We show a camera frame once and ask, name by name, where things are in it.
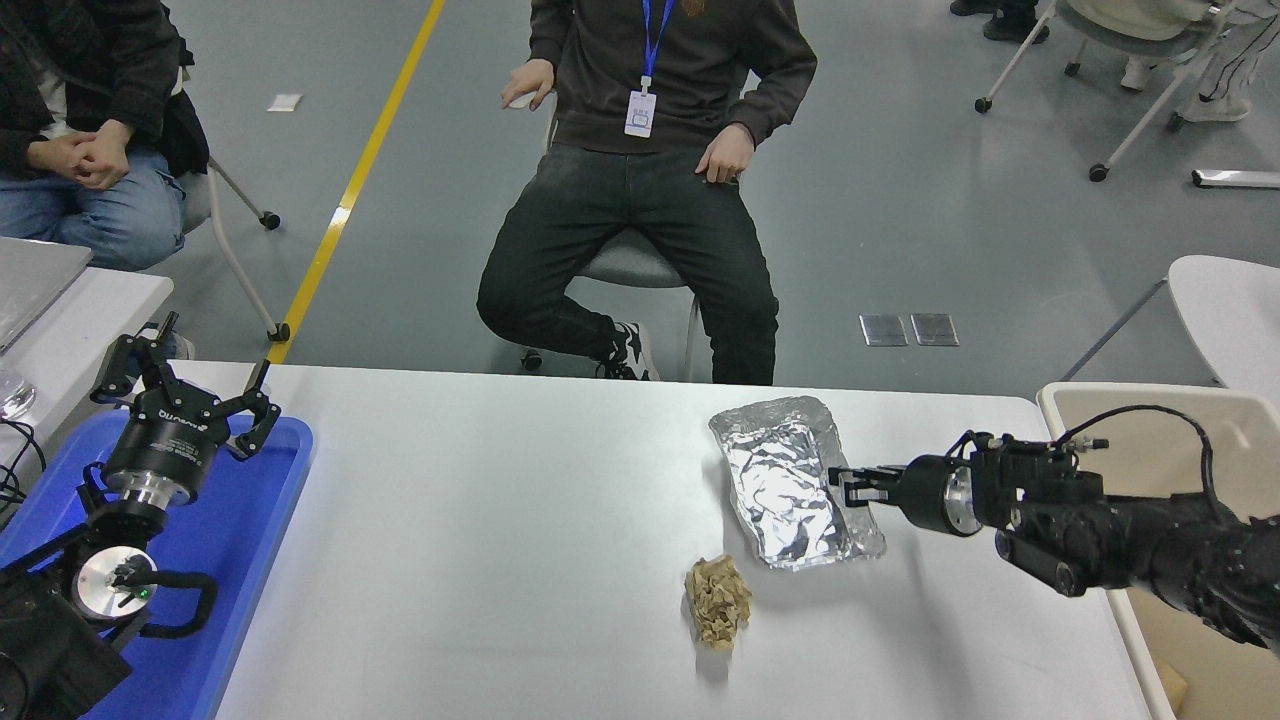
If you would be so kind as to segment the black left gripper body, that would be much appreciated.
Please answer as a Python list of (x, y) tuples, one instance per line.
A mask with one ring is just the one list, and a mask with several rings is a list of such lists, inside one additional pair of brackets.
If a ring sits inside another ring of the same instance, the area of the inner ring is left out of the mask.
[(156, 387), (137, 395), (131, 416), (102, 468), (106, 486), (125, 475), (152, 473), (179, 486), (201, 486), (220, 445), (229, 438), (220, 400), (195, 386)]

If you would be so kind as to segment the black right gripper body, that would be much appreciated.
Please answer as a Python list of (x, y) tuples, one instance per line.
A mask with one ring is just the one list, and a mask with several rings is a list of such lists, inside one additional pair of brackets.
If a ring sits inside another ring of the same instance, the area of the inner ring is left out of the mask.
[(945, 456), (919, 456), (904, 468), (897, 484), (897, 507), (914, 527), (959, 536), (945, 506), (945, 491), (956, 469), (957, 465)]

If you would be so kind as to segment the jacket person's left hand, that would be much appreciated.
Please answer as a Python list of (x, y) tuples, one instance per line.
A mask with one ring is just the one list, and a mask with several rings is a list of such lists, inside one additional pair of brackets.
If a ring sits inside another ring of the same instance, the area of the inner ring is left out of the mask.
[(74, 146), (73, 179), (88, 190), (110, 190), (131, 170), (127, 149), (133, 135), (132, 126), (115, 119), (86, 135)]

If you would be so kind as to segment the jacket person's right hand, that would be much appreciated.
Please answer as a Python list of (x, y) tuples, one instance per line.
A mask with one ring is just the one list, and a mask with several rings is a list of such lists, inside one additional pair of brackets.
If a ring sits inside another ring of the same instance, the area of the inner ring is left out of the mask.
[(91, 172), (82, 167), (78, 147), (96, 140), (96, 133), (74, 132), (56, 138), (37, 138), (28, 143), (26, 165), (31, 170), (54, 173), (69, 181), (86, 181)]

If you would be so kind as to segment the lanyard person's left hand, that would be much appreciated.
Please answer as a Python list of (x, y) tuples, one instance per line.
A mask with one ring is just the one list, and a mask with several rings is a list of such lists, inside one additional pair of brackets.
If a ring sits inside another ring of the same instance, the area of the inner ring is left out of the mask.
[(709, 142), (694, 173), (707, 183), (732, 183), (749, 168), (755, 149), (749, 128), (731, 123)]

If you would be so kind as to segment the lanyard person's right hand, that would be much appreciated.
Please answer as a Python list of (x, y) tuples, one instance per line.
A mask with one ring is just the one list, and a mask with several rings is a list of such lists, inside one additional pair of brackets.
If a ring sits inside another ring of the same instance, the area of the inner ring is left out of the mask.
[(535, 111), (554, 88), (556, 68), (545, 59), (530, 59), (509, 73), (500, 91), (503, 109)]

